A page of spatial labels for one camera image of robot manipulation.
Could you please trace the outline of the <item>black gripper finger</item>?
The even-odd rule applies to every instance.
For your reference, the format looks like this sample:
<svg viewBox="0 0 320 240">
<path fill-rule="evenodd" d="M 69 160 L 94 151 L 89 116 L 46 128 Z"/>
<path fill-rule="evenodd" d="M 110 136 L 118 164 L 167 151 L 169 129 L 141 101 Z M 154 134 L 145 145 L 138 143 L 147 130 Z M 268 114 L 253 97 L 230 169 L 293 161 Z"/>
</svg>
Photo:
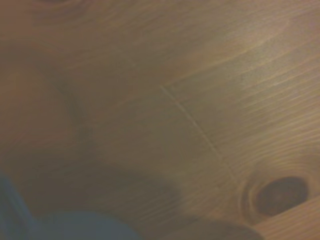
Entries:
<svg viewBox="0 0 320 240">
<path fill-rule="evenodd" d="M 251 227 L 225 220 L 200 219 L 185 231 L 185 240 L 264 240 Z"/>
</svg>

